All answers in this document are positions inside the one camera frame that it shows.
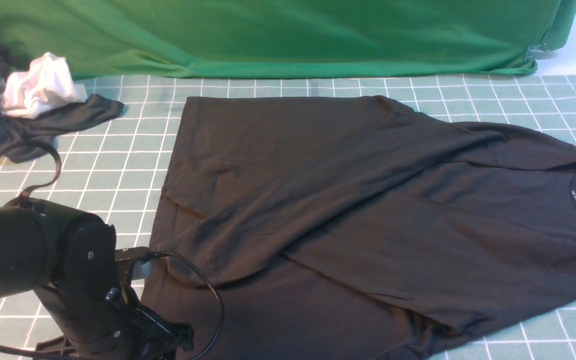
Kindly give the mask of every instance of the neckline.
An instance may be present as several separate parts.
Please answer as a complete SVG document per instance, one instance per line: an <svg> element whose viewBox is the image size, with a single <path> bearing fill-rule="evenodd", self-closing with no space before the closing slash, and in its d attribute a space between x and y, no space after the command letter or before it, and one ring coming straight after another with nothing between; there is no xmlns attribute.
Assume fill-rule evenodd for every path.
<svg viewBox="0 0 576 360"><path fill-rule="evenodd" d="M576 222L576 207L570 200L570 187L576 177L576 169L564 173L557 172L555 179L554 199L557 201L558 209L562 210L572 221Z"/></svg>

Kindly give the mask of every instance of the wire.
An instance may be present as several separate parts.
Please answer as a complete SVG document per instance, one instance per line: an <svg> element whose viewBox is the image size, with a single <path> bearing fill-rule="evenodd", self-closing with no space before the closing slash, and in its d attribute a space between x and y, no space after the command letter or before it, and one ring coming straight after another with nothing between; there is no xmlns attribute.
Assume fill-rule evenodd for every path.
<svg viewBox="0 0 576 360"><path fill-rule="evenodd" d="M201 278L201 280L206 284L208 289L210 289L215 298L217 298L217 301L219 303L219 323L217 324L217 330L215 330L214 335L212 335L212 339L210 340L208 345L206 345L206 347L201 351L201 353L194 356L193 358L190 358L189 360L199 360L203 358L215 346L217 340L219 339L219 335L221 335L222 333L222 328L224 328L224 321L226 319L226 306L224 306L224 299L222 299L222 296L219 294L219 292L217 292L217 289L215 289L215 285L213 285L213 283L208 279L208 277L204 275L204 273L202 273L202 271L195 264L193 264L190 260L186 259L182 255L168 251L156 251L151 253L150 256L148 257L151 259L171 257L179 260L180 262L183 262L192 271L194 271L194 273L197 274L199 278ZM162 351L159 351L158 353L149 356L147 360L156 360L162 357L164 354L176 350L176 348L177 346L169 346L163 349ZM0 353L12 356L24 356L26 358L44 359L44 360L91 360L90 358L84 358L84 357L73 357L68 355L57 355L53 353L41 353L38 351L21 350L18 348L13 348L4 345L0 345Z"/></svg>
<svg viewBox="0 0 576 360"><path fill-rule="evenodd" d="M197 274L199 278L201 278L203 283L206 284L206 287L208 287L208 289L210 289L215 298L217 298L217 302L219 303L219 323L217 324L217 330L215 330L214 334L212 335L212 339L210 340L210 342L208 342L208 345L206 345L206 347L198 355L188 359L188 360L199 360L203 358L206 354L208 354L208 352L215 346L217 340L219 339L219 335L221 335L222 333L222 328L224 328L224 321L226 319L226 307L224 306L224 299L222 299L222 296L219 294L219 292L217 292L217 289L215 289L215 285L213 285L213 283L208 279L208 276L204 275L204 273L197 267L197 265L193 264L190 260L186 259L182 255L169 251L155 251L151 253L151 257L154 259L171 257L184 263L195 274ZM173 349L168 348L162 350L155 356L152 356L150 358L156 359L171 350Z"/></svg>
<svg viewBox="0 0 576 360"><path fill-rule="evenodd" d="M73 357L68 355L57 355L54 353L41 353L37 351L21 350L9 346L0 345L0 353L12 356L24 356L26 358L44 359L44 360L91 360L84 357Z"/></svg>

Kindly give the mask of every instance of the white grid line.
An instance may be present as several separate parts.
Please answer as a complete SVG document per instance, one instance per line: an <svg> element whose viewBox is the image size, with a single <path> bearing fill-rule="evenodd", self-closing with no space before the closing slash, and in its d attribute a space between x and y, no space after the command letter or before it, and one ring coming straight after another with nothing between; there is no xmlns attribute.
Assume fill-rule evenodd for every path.
<svg viewBox="0 0 576 360"><path fill-rule="evenodd" d="M95 208L95 210L87 210L94 214L100 215L102 218L106 218L106 221L110 219L112 214L116 214L119 218L126 216L126 219L135 219L135 223L137 223L137 219L139 219L139 225L135 227L125 228L122 229L118 227L118 237L122 237L122 241L134 242L135 246L139 242L139 239L143 239L143 237L148 237L151 235L150 228L144 228L146 224L146 216L152 215L156 212L156 209L151 209L152 205L151 198L153 194L156 194L160 191L160 187L156 186L155 182L158 176L162 176L165 174L166 170L159 169L162 164L163 158L162 155L169 155L172 151L171 150L164 150L165 144L168 141L174 140L176 137L176 131L171 128L171 119L175 119L181 116L181 112L179 110L180 105L186 104L185 99L183 98L176 98L180 91L190 91L194 94L199 92L199 96L210 96L208 91L212 89L226 89L225 96L226 98L230 98L234 96L235 93L233 90L235 89L249 89L250 87L253 88L253 97L256 98L258 96L259 89L279 89L279 95L283 96L285 89L300 89L301 93L306 93L306 96L318 96L318 92L314 91L314 89L329 89L331 90L332 96L336 97L338 95L338 91L344 90L345 94L353 93L357 94L357 96L363 96L364 94L368 94L370 89L378 89L380 93L386 94L387 97L394 96L398 89L410 89L412 93L412 98L408 100L402 100L401 102L416 107L416 111L425 112L428 116L431 117L439 117L441 119L446 119L449 122L459 121L460 117L467 117L472 116L476 117L478 121L486 121L488 117L503 117L506 123L512 124L514 123L515 119L521 119L521 117L530 117L533 119L537 125L539 131L542 132L567 132L571 133L572 138L574 140L574 144L576 144L576 123L573 123L574 116L576 116L576 109L568 108L568 109L561 109L559 107L559 101L565 100L576 100L576 80L571 77L561 77L554 81L554 83L550 83L551 81L548 77L542 77L538 80L536 79L531 81L531 83L523 83L519 82L517 78L512 80L512 82L504 82L504 83L495 83L494 78L487 76L487 77L480 77L477 79L479 83L468 83L470 79L466 76L452 76L452 80L461 81L461 83L457 84L441 84L439 77L428 77L421 81L418 81L416 78L400 78L396 79L393 83L390 83L389 78L377 78L373 79L373 82L369 82L368 86L363 83L361 79L332 79L332 86L313 86L310 84L309 80L306 80L304 86L286 86L286 85L294 85L294 82L288 82L284 80L279 80L279 85L276 84L269 85L265 80L254 80L251 86L240 86L235 81L227 80L224 82L226 85L206 85L206 82L202 79L199 84L193 85L186 85L183 84L182 79L173 79L173 83L170 85L153 85L151 83L151 78L148 77L146 80L145 86L125 86L124 77L119 77L119 85L118 86L98 86L98 80L95 79L92 83L93 92L96 92L100 89L119 89L119 96L124 98L123 95L126 94L126 101L124 102L128 110L132 107L132 110L137 110L135 108L137 106L141 106L141 110L139 114L136 114L135 111L128 112L129 116L122 116L118 120L114 120L115 125L114 127L108 126L105 129L105 132L102 133L87 133L85 131L82 132L73 132L71 134L62 135L62 138L66 138L68 141L71 141L70 145L65 150L60 150L60 154L64 159L64 170L62 171L63 178L67 176L79 176L82 179L85 178L85 182L81 182L80 185L74 184L71 186L67 186L67 188L57 188L55 185L51 186L48 189L39 189L36 191L36 194L39 196L47 196L48 199L52 198L53 195L56 194L63 194L64 196L71 196L70 193L73 193L74 196L73 201L76 201L78 205L82 205L82 198L85 194L96 196L107 197L108 199L112 198L110 204L102 203L101 205L94 205L89 206L90 208ZM139 91L132 91L128 89L146 89L145 92L142 90ZM149 101L149 96L153 94L154 89L160 91L162 95L166 97L171 96L169 101ZM438 95L432 94L432 91L429 92L425 89L438 89ZM512 89L511 93L514 92L515 95L512 98L505 98L502 95L502 91L507 91ZM480 91L487 91L487 95L484 93L480 93ZM454 109L453 105L459 105L460 103L470 103L472 107L472 111L464 111L465 113L457 113L451 112L451 109ZM485 106L487 102L493 102L498 105L500 110L493 109L493 111L486 109ZM528 111L517 113L517 111L511 111L504 105L514 105L514 102L525 104L526 109ZM558 112L553 112L552 110L548 109L541 109L546 111L537 111L538 107L533 107L533 103L537 102L536 105L539 103L552 103L554 109ZM156 107L159 105L162 109L167 109L167 114L163 111L160 111L158 114L156 112ZM562 117L563 122L559 121L560 125L548 125L546 121L542 122L542 117L546 119L548 117ZM140 129L140 125L144 124L148 120L160 120L163 122L165 119L165 127L163 130L161 128L156 129L157 131L144 131ZM119 130L121 132L121 121L127 121L126 124L134 125L136 122L136 126L134 130L126 131L126 133L117 133ZM101 144L98 146L97 150L94 149L86 149L82 148L81 144L75 146L75 143L78 139L89 140L93 143ZM146 149L154 149L154 150L137 150L136 146L136 139L139 139L140 142L151 142L156 143L158 146L149 146ZM102 150L105 144L108 144L109 141L114 141L118 145L115 147L115 150ZM99 159L99 155L101 153L105 154L115 154L117 157L121 157L122 155L126 155L126 158L123 161L123 166L120 168L112 168L112 169L103 169L97 168ZM130 159L131 155L140 154L140 157L147 157L152 158L151 163L144 163L138 164L139 168L128 168L128 160ZM82 159L85 159L87 156L91 159L91 168L76 168L73 165L77 165L78 167L88 167L88 164L77 164L74 162L75 159L78 162L81 162ZM19 170L16 169L13 165L10 164L9 161L3 161L0 164L0 198L4 198L7 195L10 195L10 198L16 196L16 194L23 188L27 180L29 179L30 172L32 173L52 173L54 170L40 170L36 169L38 162L33 161L30 164L30 167L26 170ZM109 176L113 176L114 179L119 177L117 186L112 186L106 189L103 188L94 188L99 187L96 184L92 183L92 176L100 176L102 173L108 173ZM140 178L140 176L144 177L144 182L137 181L134 183L134 186L129 186L129 188L124 188L125 184L122 184L122 180L126 177L125 175L130 173L131 176L134 176L136 179ZM7 181L7 178L14 180L14 185L10 184ZM115 203L119 192L144 192L145 193L145 203L143 207L139 207L138 209L116 209ZM135 287L137 289L142 289L142 284L136 284ZM32 332L34 331L35 326L39 326L38 319L50 319L48 315L41 315L41 306L37 307L34 313L28 314L12 314L12 315L2 315L2 307L6 302L6 299L2 299L0 302L0 321L4 319L32 319L32 323L30 324L29 331L25 334L25 338L23 339L24 346L26 348L32 349L34 344L29 344L30 339L32 339ZM473 344L480 344L486 348L487 357L492 360L493 353L490 351L489 345L503 345L503 344L525 344L528 348L528 353L530 354L531 360L535 360L538 354L533 354L533 347L532 344L568 344L570 347L574 358L576 359L576 353L574 349L574 344L576 344L576 339L570 339L569 331L565 328L565 323L562 319L562 314L567 315L568 312L575 312L576 305L563 307L555 311L557 314L557 318L559 321L559 325L561 326L562 330L564 331L565 338L564 339L541 339L541 340L532 340L528 337L528 333L524 326L524 323L520 322L519 328L521 329L521 337L518 337L517 340L489 340L487 338L483 338L479 341L474 341ZM450 360L451 352L444 351L443 358L446 360Z"/></svg>

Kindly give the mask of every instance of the crumpled clothing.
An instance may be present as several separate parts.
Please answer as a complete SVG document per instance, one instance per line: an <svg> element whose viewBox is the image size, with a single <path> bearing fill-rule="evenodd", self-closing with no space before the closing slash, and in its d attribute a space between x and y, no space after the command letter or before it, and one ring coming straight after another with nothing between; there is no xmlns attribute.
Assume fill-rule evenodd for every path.
<svg viewBox="0 0 576 360"><path fill-rule="evenodd" d="M0 45L0 155L11 162L27 162L42 157L46 151L26 146L25 141L53 144L58 135L93 128L118 117L124 104L96 93L85 102L71 102L58 109L42 112L35 119L7 116L2 113L2 80L10 74L9 49Z"/></svg>
<svg viewBox="0 0 576 360"><path fill-rule="evenodd" d="M2 112L36 119L39 114L88 98L82 84L74 84L65 57L46 52L32 60L28 71L11 73L2 95Z"/></svg>

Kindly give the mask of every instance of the grid mat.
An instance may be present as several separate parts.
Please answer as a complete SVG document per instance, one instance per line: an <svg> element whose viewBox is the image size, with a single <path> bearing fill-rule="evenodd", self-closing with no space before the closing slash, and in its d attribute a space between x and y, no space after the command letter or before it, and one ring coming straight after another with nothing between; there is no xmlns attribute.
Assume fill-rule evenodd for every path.
<svg viewBox="0 0 576 360"><path fill-rule="evenodd" d="M131 75L79 83L89 94L122 101L126 110L109 123L58 137L61 178L33 195L100 215L117 228L118 248L148 246L188 96L384 95L443 121L519 125L576 145L576 76L222 80ZM24 187L50 180L53 170L48 156L23 164L3 161L0 206ZM143 282L135 289L140 294ZM59 335L32 292L0 300L0 344L32 350ZM576 302L432 360L576 360Z"/></svg>

